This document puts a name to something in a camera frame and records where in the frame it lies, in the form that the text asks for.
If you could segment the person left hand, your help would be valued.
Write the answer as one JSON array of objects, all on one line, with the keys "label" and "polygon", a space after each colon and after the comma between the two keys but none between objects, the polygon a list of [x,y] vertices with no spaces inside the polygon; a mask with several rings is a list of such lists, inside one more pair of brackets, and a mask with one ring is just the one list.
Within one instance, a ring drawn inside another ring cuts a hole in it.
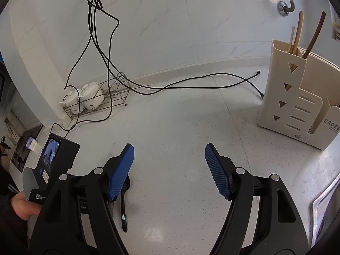
[{"label": "person left hand", "polygon": [[11,198],[11,206],[22,220],[28,220],[31,216],[38,216],[42,208],[41,205],[29,201],[24,192],[20,192]]}]

